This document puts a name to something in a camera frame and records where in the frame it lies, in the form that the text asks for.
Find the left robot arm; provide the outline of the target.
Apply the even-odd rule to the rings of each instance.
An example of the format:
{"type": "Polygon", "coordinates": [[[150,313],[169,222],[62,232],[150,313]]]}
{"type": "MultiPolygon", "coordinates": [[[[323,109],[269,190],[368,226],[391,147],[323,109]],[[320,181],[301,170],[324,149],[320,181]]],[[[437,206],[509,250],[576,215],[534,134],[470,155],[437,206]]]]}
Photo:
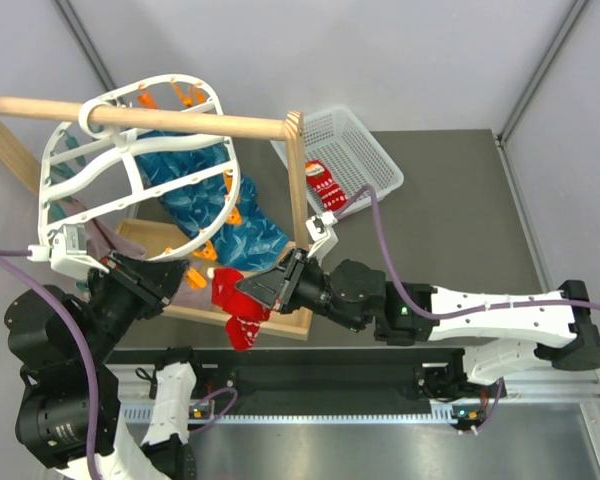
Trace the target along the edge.
{"type": "Polygon", "coordinates": [[[150,381],[149,427],[136,442],[106,362],[136,320],[160,315],[189,263],[151,262],[112,252],[87,274],[88,300],[28,278],[29,290],[4,315],[8,348],[22,366],[16,438],[40,463],[68,479],[193,479],[190,397],[205,370],[187,350],[168,350],[150,381]]]}

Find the white round clip hanger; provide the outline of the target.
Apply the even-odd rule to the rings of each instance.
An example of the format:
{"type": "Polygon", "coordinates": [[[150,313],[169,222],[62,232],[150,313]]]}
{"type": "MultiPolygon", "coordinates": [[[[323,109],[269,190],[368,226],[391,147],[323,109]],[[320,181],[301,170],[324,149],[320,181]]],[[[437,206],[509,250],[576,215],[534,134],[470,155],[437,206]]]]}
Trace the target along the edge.
{"type": "Polygon", "coordinates": [[[89,117],[98,106],[113,106],[122,97],[134,94],[140,106],[155,110],[156,102],[150,90],[154,86],[169,86],[179,97],[186,113],[205,116],[223,113],[218,95],[203,80],[184,74],[163,74],[149,77],[117,88],[89,100],[78,107],[76,120],[61,123],[49,138],[41,158],[39,186],[38,238],[36,245],[49,244],[52,235],[64,225],[82,225],[107,214],[123,211],[144,200],[160,198],[164,194],[186,186],[199,184],[225,170],[234,172],[232,198],[224,200],[224,207],[211,224],[195,234],[183,246],[159,254],[166,260],[191,254],[224,225],[235,202],[236,187],[240,186],[240,168],[232,139],[227,135],[188,134],[180,131],[169,134],[164,127],[109,127],[89,117]],[[229,150],[229,160],[198,172],[178,177],[161,185],[148,187],[143,181],[135,157],[139,154],[162,151],[189,151],[224,144],[229,150]],[[74,198],[76,194],[95,182],[110,168],[122,165],[130,191],[100,206],[86,208],[81,213],[50,222],[50,201],[74,198]]]}

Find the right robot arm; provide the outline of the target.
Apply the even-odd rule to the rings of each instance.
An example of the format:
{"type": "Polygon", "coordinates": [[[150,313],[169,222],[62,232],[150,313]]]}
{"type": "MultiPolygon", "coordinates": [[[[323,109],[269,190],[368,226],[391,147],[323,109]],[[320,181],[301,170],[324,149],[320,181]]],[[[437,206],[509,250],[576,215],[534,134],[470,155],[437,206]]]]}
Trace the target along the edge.
{"type": "Polygon", "coordinates": [[[532,295],[469,293],[387,279],[354,260],[327,272],[307,251],[294,248],[235,288],[281,314],[306,309],[353,332],[373,326],[375,339],[390,346],[488,339],[466,348],[451,366],[419,377],[422,392],[433,398],[466,397],[516,372],[600,369],[600,333],[580,281],[532,295]]]}

